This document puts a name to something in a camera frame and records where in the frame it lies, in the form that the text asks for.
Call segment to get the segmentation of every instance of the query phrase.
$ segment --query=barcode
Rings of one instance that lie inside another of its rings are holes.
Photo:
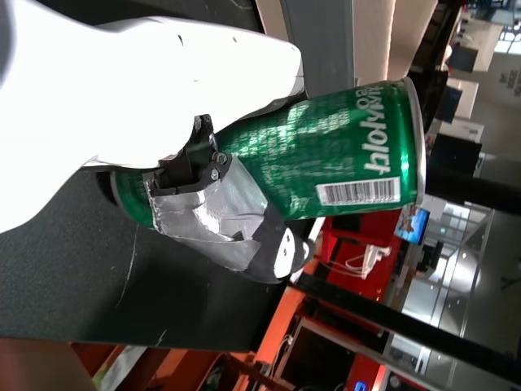
[[[400,178],[373,179],[316,185],[318,199],[325,206],[388,204],[400,200]]]

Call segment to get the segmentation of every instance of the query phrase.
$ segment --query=white sticker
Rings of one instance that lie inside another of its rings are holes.
[[[278,247],[277,258],[275,259],[275,277],[281,279],[290,274],[295,251],[295,237],[291,230],[287,228]]]
[[[324,183],[315,187],[318,199],[324,206],[390,204],[401,198],[399,177]]]

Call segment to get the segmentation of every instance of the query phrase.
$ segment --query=metal frame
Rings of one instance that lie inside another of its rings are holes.
[[[492,220],[492,216],[493,216],[493,210],[489,210],[488,214],[484,217],[484,219],[481,220],[480,222],[477,222],[476,227],[471,232],[469,232],[468,235],[463,236],[462,244],[465,244],[466,242],[468,242],[469,239],[472,236],[474,236],[481,229],[481,227],[483,225],[488,224]]]
[[[483,242],[481,243],[481,249],[479,251],[479,257],[478,257],[477,264],[475,267],[474,278],[472,279],[471,291],[469,292],[467,303],[466,303],[466,308],[465,308],[465,313],[463,314],[462,327],[459,332],[459,336],[461,338],[463,338],[465,336],[466,325],[468,324],[468,320],[469,320],[471,300],[472,300],[472,297],[474,296],[475,287],[478,283],[479,271],[482,266],[481,264],[483,263],[484,252],[485,252],[484,250],[485,250],[485,247],[487,246],[488,236],[490,235],[490,229],[492,226],[493,216],[494,216],[494,211],[492,210],[491,213],[486,218],[483,219],[483,221],[487,224],[487,228],[485,231],[485,237],[483,239]],[[453,360],[450,365],[449,379],[447,381],[448,385],[452,385],[452,383],[454,381],[454,374],[456,373],[456,365],[457,365],[456,360]]]
[[[302,329],[302,323],[303,323],[303,319],[299,322],[299,325],[297,326],[296,328],[296,331],[295,333],[293,334],[293,340],[290,344],[290,349],[287,350],[287,352],[281,357],[281,360],[280,360],[280,363],[277,365],[277,370],[275,371],[275,375],[279,378],[279,379],[282,379],[282,373],[284,372],[284,368],[286,367],[286,364],[287,364],[287,360],[289,359],[290,355],[291,355],[291,351],[293,350],[293,347],[295,346],[295,341],[296,339],[299,337],[299,334],[300,334],[300,330]]]
[[[71,344],[71,348],[80,359],[89,376],[94,377],[116,349],[116,346],[74,342]]]
[[[221,353],[188,350],[165,383],[164,391],[198,391]]]
[[[365,347],[364,345],[359,345],[354,340],[349,340],[344,335],[339,332],[336,332],[333,329],[328,329],[323,327],[322,325],[315,323],[309,319],[302,319],[299,325],[299,329],[305,327],[312,332],[317,333],[319,336],[323,336],[324,338],[335,342],[336,344],[343,346],[345,349],[349,349],[354,353],[363,354],[364,356],[371,358],[372,360],[384,364],[388,369],[391,369],[393,372],[398,375],[404,376],[408,379],[411,379],[414,383],[425,387],[431,391],[445,391],[448,390],[441,384],[436,384],[431,382],[430,380],[425,379],[423,376],[419,376],[418,373],[404,369],[396,365],[394,361],[390,358],[385,357],[383,354],[376,353],[372,349]]]
[[[521,365],[504,354],[403,315],[378,302],[345,291],[312,275],[302,275],[295,284],[292,284],[292,287],[308,296],[348,311],[378,327],[405,336],[420,345],[428,346],[437,352],[486,371],[514,387],[521,388]]]
[[[521,214],[521,188],[447,169],[430,168],[427,171],[426,193],[455,204],[466,201],[506,213]]]

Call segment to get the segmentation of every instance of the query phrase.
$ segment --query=black pole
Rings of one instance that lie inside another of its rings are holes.
[[[444,332],[392,310],[376,301],[338,288],[312,275],[302,274],[292,285],[308,296],[326,301],[390,332],[410,338],[457,360],[467,362],[521,388],[521,365],[492,349]]]
[[[465,201],[502,212],[521,214],[521,187],[442,169],[427,171],[426,193],[456,204]]]

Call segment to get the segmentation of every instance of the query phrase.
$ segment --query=window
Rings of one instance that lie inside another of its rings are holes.
[[[505,26],[494,51],[510,55],[521,55],[521,29],[519,29],[519,26]]]

